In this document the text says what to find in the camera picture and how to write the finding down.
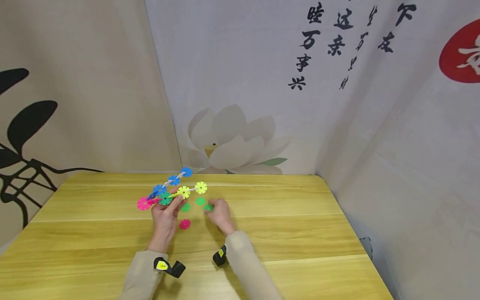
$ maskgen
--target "beige sleeve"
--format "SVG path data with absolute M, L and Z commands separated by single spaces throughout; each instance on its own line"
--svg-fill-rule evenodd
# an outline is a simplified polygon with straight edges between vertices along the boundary
M 282 299 L 275 284 L 253 251 L 248 236 L 235 231 L 225 239 L 228 263 L 250 300 Z
M 153 269 L 157 257 L 168 259 L 168 255 L 154 251 L 139 251 L 135 254 L 127 272 L 120 300 L 151 300 L 163 276 Z

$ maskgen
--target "curtain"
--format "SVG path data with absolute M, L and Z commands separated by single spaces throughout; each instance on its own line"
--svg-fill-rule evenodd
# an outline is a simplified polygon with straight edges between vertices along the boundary
M 180 169 L 143 1 L 2 1 L 0 16 L 0 246 L 79 170 Z
M 183 164 L 313 174 L 396 299 L 476 299 L 480 2 L 146 0 Z

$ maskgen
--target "chinese character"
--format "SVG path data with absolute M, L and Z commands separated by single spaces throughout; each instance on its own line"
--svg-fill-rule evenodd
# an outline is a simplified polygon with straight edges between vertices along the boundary
M 348 71 L 350 71 L 353 67 L 353 64 L 357 61 L 357 57 L 355 56 L 351 61 L 350 61 L 350 69 L 348 69 Z
M 310 23 L 317 22 L 321 23 L 322 21 L 320 20 L 320 17 L 324 13 L 324 9 L 322 8 L 322 4 L 318 2 L 317 8 L 315 7 L 310 7 L 310 10 L 308 11 L 307 19 L 310 20 Z
M 350 25 L 350 22 L 348 21 L 348 17 L 350 17 L 351 14 L 352 11 L 349 9 L 347 9 L 347 14 L 341 15 L 340 13 L 338 13 L 336 24 L 334 24 L 334 26 L 340 27 L 343 30 L 352 28 L 353 25 Z
M 292 83 L 292 84 L 288 84 L 288 85 L 291 85 L 292 90 L 293 90 L 295 87 L 298 87 L 299 90 L 302 90 L 302 87 L 301 87 L 301 86 L 302 86 L 302 85 L 306 85 L 305 82 L 302 82 L 302 81 L 304 81 L 304 80 L 305 80 L 305 77 L 303 77 L 303 76 L 302 76 L 301 78 L 297 78 L 297 79 L 292 78 L 293 83 Z
M 403 18 L 406 17 L 407 19 L 411 20 L 412 19 L 412 15 L 407 13 L 408 11 L 416 11 L 417 10 L 417 6 L 415 4 L 410 4 L 410 5 L 404 5 L 403 3 L 400 4 L 400 6 L 398 7 L 398 9 L 396 10 L 397 12 L 399 11 L 402 11 L 402 13 L 400 14 L 400 17 L 398 18 L 395 26 L 398 26 L 400 24 L 400 22 L 402 22 Z
M 393 52 L 393 50 L 388 46 L 390 45 L 390 40 L 395 36 L 390 31 L 387 36 L 384 36 L 384 41 L 378 46 L 379 49 L 382 49 L 385 52 Z
M 359 45 L 355 48 L 357 51 L 360 50 L 360 48 L 363 46 L 363 39 L 365 38 L 365 36 L 368 35 L 368 31 L 366 33 L 364 33 L 363 35 L 360 36 L 360 42 L 359 42 Z
M 340 89 L 343 90 L 343 89 L 345 88 L 345 84 L 347 84 L 347 81 L 348 81 L 348 76 L 343 79 L 342 84 L 340 85 L 339 90 L 340 90 Z
M 305 68 L 306 66 L 308 66 L 308 63 L 307 61 L 309 59 L 311 59 L 310 56 L 307 56 L 307 54 L 305 54 L 305 56 L 303 57 L 297 57 L 298 60 L 300 60 L 299 63 L 297 63 L 297 66 L 299 67 L 297 70 L 299 70 L 299 72 L 303 71 L 303 68 Z
M 375 6 L 372 8 L 372 11 L 370 12 L 370 15 L 368 16 L 368 24 L 367 24 L 367 27 L 372 24 L 373 15 L 376 14 L 376 13 L 377 13 L 377 6 L 375 5 Z
M 328 51 L 328 54 L 331 53 L 332 56 L 334 56 L 338 52 L 338 55 L 342 55 L 342 52 L 340 50 L 338 50 L 338 48 L 345 46 L 345 44 L 342 43 L 342 39 L 343 39 L 342 36 L 338 35 L 338 37 L 333 40 L 334 43 L 328 45 L 330 47 L 330 50 Z
M 464 63 L 463 65 L 458 65 L 457 68 L 465 68 L 467 66 L 470 66 L 473 68 L 473 70 L 477 75 L 480 75 L 480 35 L 475 40 L 475 46 L 477 47 L 470 48 L 470 49 L 464 49 L 464 48 L 458 49 L 459 53 L 462 53 L 462 54 L 473 53 L 473 54 L 469 58 L 467 58 L 467 63 Z
M 300 45 L 300 47 L 305 47 L 305 49 L 310 49 L 314 44 L 315 44 L 315 39 L 312 38 L 313 35 L 319 35 L 320 31 L 318 30 L 312 30 L 312 31 L 307 31 L 303 32 L 303 36 L 307 37 L 307 39 L 303 42 L 303 45 Z

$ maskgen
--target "black clip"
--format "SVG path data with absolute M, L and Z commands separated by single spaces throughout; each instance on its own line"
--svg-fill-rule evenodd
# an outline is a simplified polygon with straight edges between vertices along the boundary
M 163 259 L 163 257 L 157 257 L 153 262 L 153 268 L 158 271 L 163 271 L 169 275 L 172 275 L 175 278 L 180 278 L 183 271 L 186 267 L 179 261 L 176 261 L 173 267 L 170 267 L 170 264 Z
M 225 245 L 213 255 L 213 261 L 217 266 L 222 266 L 227 260 L 227 247 Z

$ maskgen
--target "green toy piece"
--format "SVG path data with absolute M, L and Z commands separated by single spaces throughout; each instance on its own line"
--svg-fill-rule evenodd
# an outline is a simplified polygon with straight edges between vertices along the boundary
M 205 199 L 204 198 L 198 198 L 196 200 L 196 202 L 197 202 L 197 205 L 204 205 L 205 204 Z
M 188 212 L 190 210 L 190 204 L 185 203 L 180 210 L 183 212 Z
M 158 203 L 160 203 L 161 205 L 169 205 L 170 202 L 172 202 L 173 198 L 169 198 L 170 197 L 170 193 L 167 193 L 167 192 L 163 192 L 160 194 L 160 201 L 158 201 Z
M 211 212 L 213 212 L 213 206 L 211 204 L 207 204 L 204 206 L 204 210 L 209 210 Z

